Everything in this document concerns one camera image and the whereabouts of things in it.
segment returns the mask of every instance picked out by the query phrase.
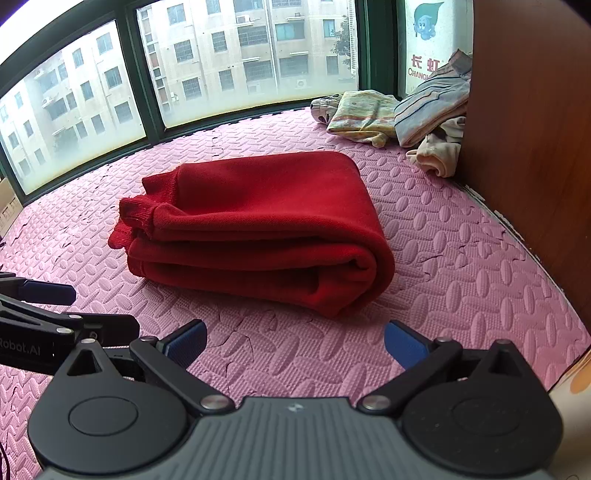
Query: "pink floor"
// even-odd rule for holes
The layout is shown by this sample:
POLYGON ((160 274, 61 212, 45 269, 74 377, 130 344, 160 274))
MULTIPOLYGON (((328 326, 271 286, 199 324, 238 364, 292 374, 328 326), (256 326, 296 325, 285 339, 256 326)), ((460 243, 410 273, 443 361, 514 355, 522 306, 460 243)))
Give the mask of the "pink floor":
MULTIPOLYGON (((101 167, 27 207, 5 240, 0 270, 73 284, 71 310, 130 313, 144 334, 160 337, 203 319, 209 344, 190 371, 236 401, 346 395, 355 402, 401 372, 382 344, 393 318, 467 348, 510 338, 546 387, 589 345, 562 294, 471 198, 406 165, 399 147, 377 150, 327 135, 308 109, 198 132, 101 167), (118 200, 142 193, 144 176, 191 161, 314 150, 354 159, 396 258, 389 289, 346 321, 154 284, 130 275, 123 251, 107 247, 118 200)), ((0 441, 12 474, 30 478, 39 468, 27 418, 50 379, 5 367, 0 378, 0 441)))

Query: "wooden panel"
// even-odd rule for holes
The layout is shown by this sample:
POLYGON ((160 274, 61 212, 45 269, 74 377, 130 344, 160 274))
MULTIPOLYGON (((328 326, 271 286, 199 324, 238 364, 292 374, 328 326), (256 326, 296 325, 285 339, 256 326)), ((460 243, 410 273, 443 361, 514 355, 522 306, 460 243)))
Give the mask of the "wooden panel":
POLYGON ((459 180, 591 327, 591 27, 561 0, 475 0, 459 180))

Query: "robotic arm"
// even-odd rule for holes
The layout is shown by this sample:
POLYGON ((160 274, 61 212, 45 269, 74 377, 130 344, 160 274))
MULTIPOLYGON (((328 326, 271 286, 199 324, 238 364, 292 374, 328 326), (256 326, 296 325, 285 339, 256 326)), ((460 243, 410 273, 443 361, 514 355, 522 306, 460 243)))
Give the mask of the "robotic arm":
POLYGON ((355 408, 236 408, 186 371, 207 343, 201 320, 138 338, 130 315, 56 314, 2 293, 0 280, 0 363, 54 375, 28 422, 40 480, 552 478, 561 418, 508 340, 468 350, 393 320, 385 347, 406 370, 355 408))

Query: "red sweatshirt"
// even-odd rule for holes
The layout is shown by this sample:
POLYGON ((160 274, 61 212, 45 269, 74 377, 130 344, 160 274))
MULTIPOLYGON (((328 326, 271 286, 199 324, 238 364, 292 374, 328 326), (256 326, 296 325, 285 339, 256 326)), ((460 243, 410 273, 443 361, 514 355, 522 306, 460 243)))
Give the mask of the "red sweatshirt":
POLYGON ((394 257, 355 163, 304 152, 184 164, 122 199, 131 273, 335 317, 378 297, 394 257))

